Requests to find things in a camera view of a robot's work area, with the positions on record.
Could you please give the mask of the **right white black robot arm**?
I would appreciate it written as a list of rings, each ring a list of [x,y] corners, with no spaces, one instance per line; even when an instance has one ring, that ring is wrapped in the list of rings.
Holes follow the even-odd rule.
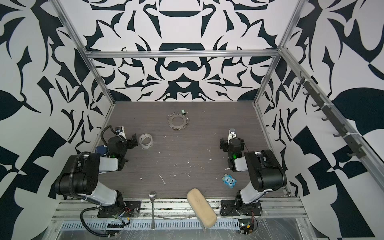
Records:
[[[264,195],[287,185],[287,177],[272,150],[245,152],[245,141],[240,138],[220,139],[219,148],[228,154],[229,169],[248,172],[250,182],[235,197],[236,210],[242,214],[253,207]]]

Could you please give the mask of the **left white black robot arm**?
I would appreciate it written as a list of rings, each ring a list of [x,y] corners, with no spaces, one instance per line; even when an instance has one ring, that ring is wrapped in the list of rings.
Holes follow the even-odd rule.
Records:
[[[102,148],[104,152],[71,155],[55,181],[56,193],[93,203],[112,213],[124,209],[126,204],[121,192],[102,184],[99,175],[122,171],[128,161],[127,150],[137,146],[136,134],[128,140],[118,135],[109,139]]]

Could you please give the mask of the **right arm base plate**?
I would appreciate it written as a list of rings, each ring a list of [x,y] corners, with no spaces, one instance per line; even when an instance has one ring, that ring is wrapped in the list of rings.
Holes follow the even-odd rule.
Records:
[[[222,217],[261,216],[262,211],[260,202],[244,205],[235,200],[221,200],[220,215]]]

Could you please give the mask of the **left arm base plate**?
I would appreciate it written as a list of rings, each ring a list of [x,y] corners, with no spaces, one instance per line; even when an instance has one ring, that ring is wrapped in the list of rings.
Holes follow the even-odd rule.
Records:
[[[141,201],[124,201],[122,205],[103,206],[98,211],[98,218],[113,218],[118,215],[121,218],[130,218],[141,211]]]

